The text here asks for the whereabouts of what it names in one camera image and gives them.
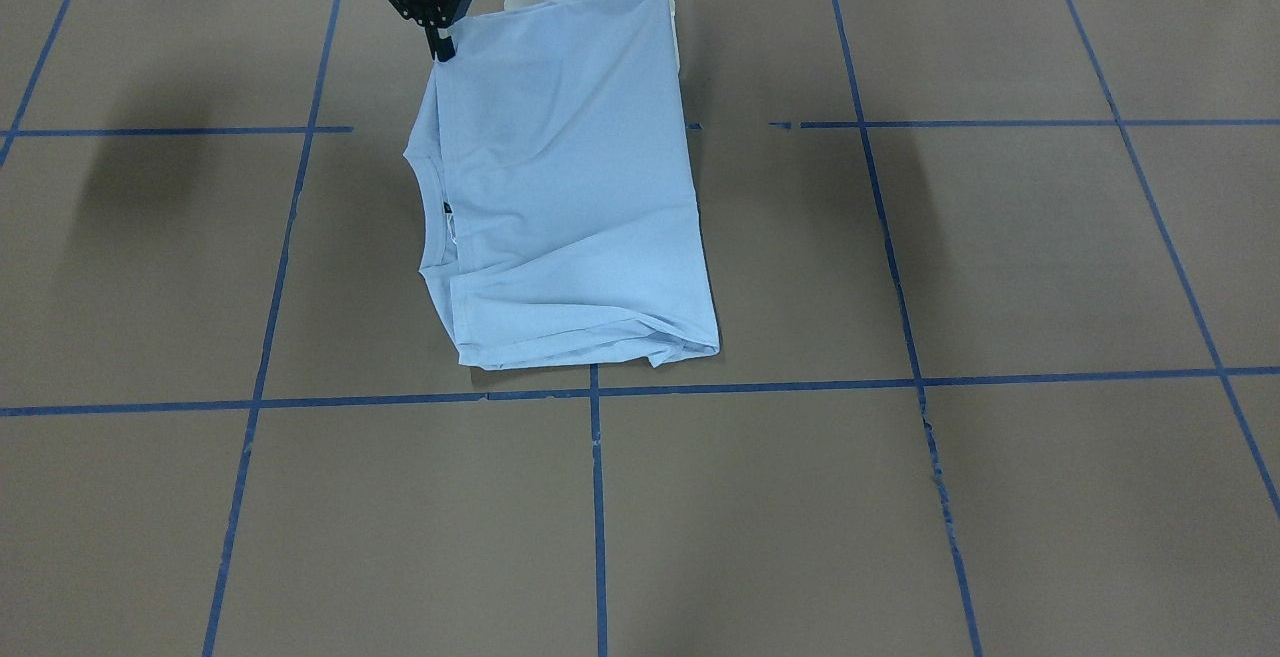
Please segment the brown paper table cover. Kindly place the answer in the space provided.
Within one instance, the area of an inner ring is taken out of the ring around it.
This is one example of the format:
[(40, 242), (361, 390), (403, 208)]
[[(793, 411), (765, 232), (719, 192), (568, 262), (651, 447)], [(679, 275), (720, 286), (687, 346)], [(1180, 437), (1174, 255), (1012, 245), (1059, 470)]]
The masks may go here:
[(722, 351), (458, 364), (381, 0), (3, 0), (5, 656), (1275, 656), (1277, 0), (677, 0)]

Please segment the light blue t-shirt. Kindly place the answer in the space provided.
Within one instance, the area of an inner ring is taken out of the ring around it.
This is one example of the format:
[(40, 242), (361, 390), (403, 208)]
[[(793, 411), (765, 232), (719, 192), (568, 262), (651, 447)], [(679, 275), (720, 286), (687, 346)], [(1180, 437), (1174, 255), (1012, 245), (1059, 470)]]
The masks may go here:
[(468, 15), (404, 158), (420, 273), (466, 368), (717, 355), (671, 0)]

